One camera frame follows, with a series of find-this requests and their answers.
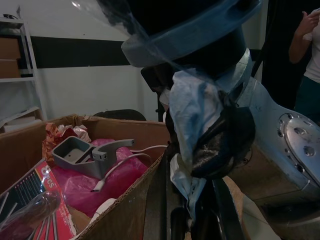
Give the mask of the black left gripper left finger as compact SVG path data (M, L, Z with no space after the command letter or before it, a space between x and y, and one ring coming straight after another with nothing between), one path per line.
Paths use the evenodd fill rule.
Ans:
M170 180L170 154L168 145L148 188L146 199L146 238L148 240L175 240L177 219L174 210L174 191Z

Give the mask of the person hand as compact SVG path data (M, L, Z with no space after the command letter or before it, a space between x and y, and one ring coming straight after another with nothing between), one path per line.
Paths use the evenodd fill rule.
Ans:
M304 11L302 14L302 35L304 36L306 34L311 33L313 29L318 25L320 21L320 12L314 11L308 14Z

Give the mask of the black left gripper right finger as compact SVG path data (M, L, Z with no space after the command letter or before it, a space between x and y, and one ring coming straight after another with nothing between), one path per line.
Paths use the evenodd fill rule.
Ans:
M198 139L192 153L192 177L206 180L195 204L193 240L243 240L245 235L231 192L223 180L242 162L256 129L248 107L237 107L223 92L219 118Z

